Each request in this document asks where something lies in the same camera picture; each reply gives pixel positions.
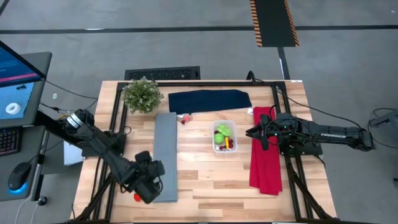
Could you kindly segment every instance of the orange object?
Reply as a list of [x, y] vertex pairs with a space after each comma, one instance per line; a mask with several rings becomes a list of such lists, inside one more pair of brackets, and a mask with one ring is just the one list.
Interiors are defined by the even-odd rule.
[[229, 149], [228, 137], [225, 137], [225, 145], [226, 145], [226, 148]]
[[135, 200], [136, 202], [140, 202], [140, 201], [141, 201], [141, 198], [140, 198], [140, 196], [139, 196], [138, 194], [134, 194], [134, 200]]

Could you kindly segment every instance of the wooden table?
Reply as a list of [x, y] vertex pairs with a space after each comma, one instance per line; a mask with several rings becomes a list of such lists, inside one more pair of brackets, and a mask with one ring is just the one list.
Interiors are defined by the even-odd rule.
[[[95, 125], [108, 130], [118, 82], [105, 81], [99, 93]], [[307, 104], [302, 82], [286, 81], [288, 96]], [[138, 152], [153, 152], [154, 117], [169, 112], [169, 93], [193, 90], [239, 89], [249, 93], [253, 106], [272, 106], [272, 90], [265, 86], [244, 87], [160, 87], [165, 95], [160, 107], [150, 114], [128, 114], [126, 125], [132, 128], [127, 136], [124, 157], [134, 160]], [[292, 114], [311, 119], [310, 110], [290, 102]], [[121, 106], [118, 113], [120, 120]], [[249, 186], [251, 138], [245, 130], [254, 126], [248, 109], [215, 111], [193, 116], [193, 121], [178, 123], [178, 202], [146, 205], [134, 201], [133, 194], [121, 194], [116, 186], [112, 222], [271, 222], [292, 221], [294, 211], [284, 158], [280, 157], [283, 192], [279, 196], [260, 194]], [[238, 151], [215, 154], [212, 149], [214, 120], [230, 119], [236, 123]], [[336, 216], [328, 179], [323, 164], [314, 156], [302, 156], [309, 191], [327, 213]], [[90, 201], [97, 158], [84, 161], [78, 184], [74, 209], [80, 214]], [[298, 190], [300, 210], [305, 217], [303, 197]], [[104, 203], [101, 215], [104, 214]]]

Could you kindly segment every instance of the concrete floor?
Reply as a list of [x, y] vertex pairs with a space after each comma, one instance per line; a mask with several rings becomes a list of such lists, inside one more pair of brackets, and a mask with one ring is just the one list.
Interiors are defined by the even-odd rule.
[[[398, 24], [395, 0], [289, 2], [296, 26]], [[249, 2], [242, 0], [12, 0], [0, 19], [0, 29], [251, 24]], [[398, 95], [391, 91], [398, 82], [397, 36], [398, 30], [298, 31], [301, 46], [285, 49], [291, 79], [304, 81], [311, 106], [365, 126], [374, 108], [398, 108]], [[248, 70], [258, 78], [282, 77], [277, 50], [256, 47], [250, 31], [21, 34], [0, 35], [0, 39], [20, 54], [51, 51], [49, 80], [91, 96], [98, 95], [101, 81], [122, 80], [124, 70], [132, 68], [199, 65], [202, 79], [241, 79]], [[56, 100], [53, 93], [58, 93]], [[42, 101], [71, 110], [91, 103], [50, 85]], [[312, 115], [318, 123], [351, 126], [315, 111]], [[398, 146], [390, 130], [389, 126], [375, 129], [374, 137]], [[335, 145], [323, 145], [323, 149], [338, 216], [396, 223], [398, 189], [392, 178], [398, 176], [398, 150], [380, 145], [367, 153]], [[33, 223], [69, 218], [79, 173], [80, 166], [75, 166], [45, 178], [43, 194], [52, 200], [37, 209]], [[20, 203], [0, 202], [0, 223], [14, 223]], [[19, 223], [30, 222], [34, 206], [33, 202], [24, 205]]]

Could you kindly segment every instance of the potted plant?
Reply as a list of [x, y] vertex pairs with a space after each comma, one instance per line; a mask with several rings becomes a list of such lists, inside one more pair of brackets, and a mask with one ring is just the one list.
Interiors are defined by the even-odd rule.
[[124, 103], [133, 114], [136, 111], [149, 113], [160, 105], [164, 95], [160, 92], [156, 82], [150, 82], [145, 77], [133, 80], [123, 88]]

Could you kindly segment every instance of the clear plastic box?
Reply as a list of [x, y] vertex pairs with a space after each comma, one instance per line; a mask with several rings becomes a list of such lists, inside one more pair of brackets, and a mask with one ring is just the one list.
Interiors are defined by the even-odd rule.
[[[228, 149], [228, 150], [220, 150], [220, 146], [221, 145], [217, 145], [215, 142], [214, 142], [214, 131], [216, 131], [217, 130], [217, 127], [220, 125], [220, 124], [223, 124], [223, 125], [225, 125], [225, 126], [227, 126], [230, 130], [231, 130], [231, 135], [230, 135], [230, 139], [232, 139], [233, 140], [233, 143], [232, 143], [232, 145], [234, 146], [234, 147], [232, 147], [231, 149]], [[214, 123], [213, 123], [213, 150], [216, 152], [216, 153], [232, 153], [232, 152], [236, 152], [236, 150], [238, 150], [238, 139], [237, 139], [237, 137], [236, 137], [236, 128], [235, 128], [235, 122], [234, 121], [231, 121], [231, 120], [219, 120], [219, 121], [215, 121]]]

